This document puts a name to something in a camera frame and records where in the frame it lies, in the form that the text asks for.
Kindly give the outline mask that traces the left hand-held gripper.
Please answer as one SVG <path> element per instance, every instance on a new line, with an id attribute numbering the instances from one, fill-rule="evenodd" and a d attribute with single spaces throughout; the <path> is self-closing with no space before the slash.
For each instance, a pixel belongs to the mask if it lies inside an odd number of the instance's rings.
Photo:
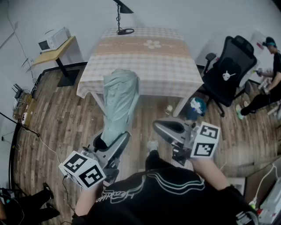
<path id="1" fill-rule="evenodd" d="M 82 147 L 78 152 L 73 151 L 59 165 L 64 176 L 84 189 L 90 189 L 103 181 L 108 184 L 115 182 L 119 174 L 119 158 L 131 137 L 126 131 L 105 149 L 102 133 L 100 131 L 94 136 L 93 146 Z"/>

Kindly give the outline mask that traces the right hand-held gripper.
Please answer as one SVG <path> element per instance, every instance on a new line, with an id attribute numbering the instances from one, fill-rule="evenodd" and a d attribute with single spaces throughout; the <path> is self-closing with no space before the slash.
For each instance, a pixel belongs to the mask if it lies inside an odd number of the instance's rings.
<path id="1" fill-rule="evenodd" d="M 216 151 L 220 128 L 212 124 L 187 124 L 182 119 L 167 117 L 153 122 L 156 133 L 173 145 L 172 159 L 184 165 L 190 158 L 212 158 Z"/>

